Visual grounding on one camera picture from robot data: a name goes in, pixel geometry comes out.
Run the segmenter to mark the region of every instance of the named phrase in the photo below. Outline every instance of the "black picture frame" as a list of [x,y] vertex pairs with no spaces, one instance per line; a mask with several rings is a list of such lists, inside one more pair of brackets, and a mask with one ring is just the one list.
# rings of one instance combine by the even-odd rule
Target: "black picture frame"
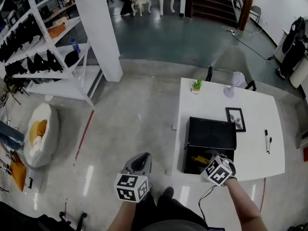
[[[239,111],[240,115],[241,115],[241,121],[242,121],[242,129],[238,128],[236,122],[234,120],[231,119],[231,115],[230,115],[230,110],[235,110],[235,111]],[[229,122],[234,122],[235,123],[235,128],[236,128],[236,132],[246,132],[246,126],[245,126],[245,121],[244,121],[244,117],[243,117],[243,113],[242,113],[242,109],[241,108],[230,108],[227,107],[226,108],[226,113],[227,113],[227,119]]]

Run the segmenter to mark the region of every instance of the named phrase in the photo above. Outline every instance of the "gray chair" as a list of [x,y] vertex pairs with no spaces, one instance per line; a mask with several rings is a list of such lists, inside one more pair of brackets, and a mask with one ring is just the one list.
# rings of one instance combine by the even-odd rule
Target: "gray chair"
[[254,13],[256,13],[254,14],[254,13],[249,12],[250,14],[257,17],[256,22],[259,23],[261,13],[262,13],[261,8],[254,5],[254,6],[251,6],[250,11],[253,11]]
[[246,55],[237,46],[229,45],[222,51],[212,66],[209,67],[205,81],[211,81],[213,70],[230,74],[233,74],[233,72],[241,72],[245,76],[247,83],[245,89],[249,89],[251,87],[253,88],[253,91],[257,89],[248,69]]

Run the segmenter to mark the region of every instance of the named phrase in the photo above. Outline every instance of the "black pants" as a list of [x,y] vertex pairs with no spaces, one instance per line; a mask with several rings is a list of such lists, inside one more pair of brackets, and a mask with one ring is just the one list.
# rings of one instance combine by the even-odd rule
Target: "black pants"
[[305,50],[305,45],[301,41],[296,40],[295,45],[292,45],[283,62],[280,64],[280,72],[283,75],[290,73],[296,64],[303,58]]
[[121,0],[124,2],[121,14],[133,13],[133,9],[131,8],[131,1],[130,0]]
[[149,192],[145,199],[141,200],[136,206],[131,231],[139,231],[156,222],[177,219],[191,221],[208,229],[206,222],[200,216],[183,206],[176,199],[162,195],[159,197],[156,206]]

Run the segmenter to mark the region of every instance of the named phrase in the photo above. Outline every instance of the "green plant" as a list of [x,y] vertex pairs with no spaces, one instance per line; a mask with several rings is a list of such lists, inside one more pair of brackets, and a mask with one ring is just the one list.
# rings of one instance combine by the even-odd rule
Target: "green plant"
[[200,90],[202,87],[203,80],[201,78],[194,80],[192,83],[192,89],[194,90]]

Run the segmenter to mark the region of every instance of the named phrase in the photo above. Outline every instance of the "potted plant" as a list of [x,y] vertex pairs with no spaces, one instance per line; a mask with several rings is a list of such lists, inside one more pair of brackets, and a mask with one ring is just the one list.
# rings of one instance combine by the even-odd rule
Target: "potted plant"
[[193,94],[197,95],[200,93],[200,89],[202,87],[203,80],[201,78],[194,80],[192,83],[191,91]]

